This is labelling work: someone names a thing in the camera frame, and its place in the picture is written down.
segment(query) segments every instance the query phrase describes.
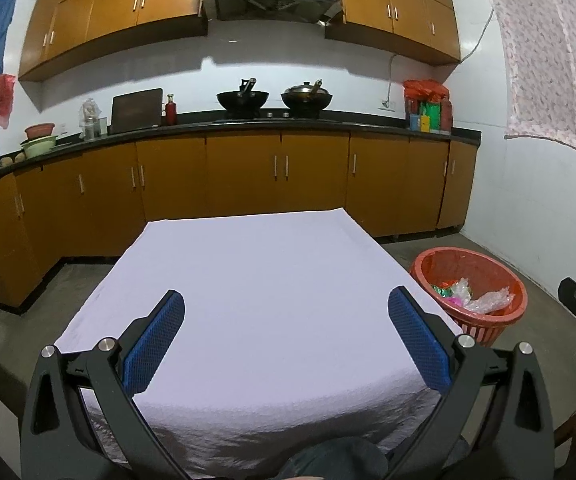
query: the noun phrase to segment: red bowl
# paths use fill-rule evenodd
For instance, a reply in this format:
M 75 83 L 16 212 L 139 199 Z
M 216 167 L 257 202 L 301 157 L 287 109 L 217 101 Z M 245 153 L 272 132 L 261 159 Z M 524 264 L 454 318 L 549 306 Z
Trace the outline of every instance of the red bowl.
M 33 126 L 28 126 L 26 128 L 26 136 L 28 137 L 28 140 L 47 137 L 52 135 L 53 129 L 54 123 L 34 124 Z

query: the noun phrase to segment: black wok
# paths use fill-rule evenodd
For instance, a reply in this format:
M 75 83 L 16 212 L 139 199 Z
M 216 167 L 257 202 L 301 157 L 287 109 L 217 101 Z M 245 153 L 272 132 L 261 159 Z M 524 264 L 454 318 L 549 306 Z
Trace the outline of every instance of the black wok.
M 232 113 L 253 113 L 261 108 L 268 100 L 268 92 L 253 91 L 256 79 L 242 79 L 238 91 L 222 92 L 217 94 L 219 104 Z

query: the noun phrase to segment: red plastic bag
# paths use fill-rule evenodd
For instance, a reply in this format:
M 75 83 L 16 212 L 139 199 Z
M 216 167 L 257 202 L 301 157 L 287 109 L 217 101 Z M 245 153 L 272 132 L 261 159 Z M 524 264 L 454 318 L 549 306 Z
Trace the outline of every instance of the red plastic bag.
M 13 75 L 0 74 L 0 126 L 4 129 L 10 121 L 15 79 L 17 78 Z
M 434 79 L 420 81 L 408 79 L 408 81 L 404 81 L 404 97 L 417 101 L 440 103 L 444 97 L 450 97 L 450 91 Z

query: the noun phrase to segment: metal screw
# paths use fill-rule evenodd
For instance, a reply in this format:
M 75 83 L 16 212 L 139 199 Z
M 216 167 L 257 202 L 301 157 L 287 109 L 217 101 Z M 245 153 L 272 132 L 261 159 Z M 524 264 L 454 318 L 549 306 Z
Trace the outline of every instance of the metal screw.
M 104 337 L 97 346 L 102 352 L 109 352 L 114 348 L 114 339 L 111 337 Z
M 52 357 L 52 354 L 54 354 L 54 346 L 44 346 L 42 349 L 42 357 Z
M 463 346 L 463 348 L 472 348 L 474 346 L 474 338 L 468 334 L 461 334 L 456 338 L 456 341 Z
M 530 343 L 522 341 L 521 343 L 519 343 L 519 352 L 525 355 L 532 354 L 532 345 Z

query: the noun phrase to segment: red bottle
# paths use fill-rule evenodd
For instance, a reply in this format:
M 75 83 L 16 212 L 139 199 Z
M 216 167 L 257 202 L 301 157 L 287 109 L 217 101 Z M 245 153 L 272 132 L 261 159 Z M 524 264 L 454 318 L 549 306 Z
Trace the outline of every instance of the red bottle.
M 173 126 L 177 124 L 177 105 L 172 101 L 173 94 L 168 94 L 168 102 L 165 104 L 165 124 Z

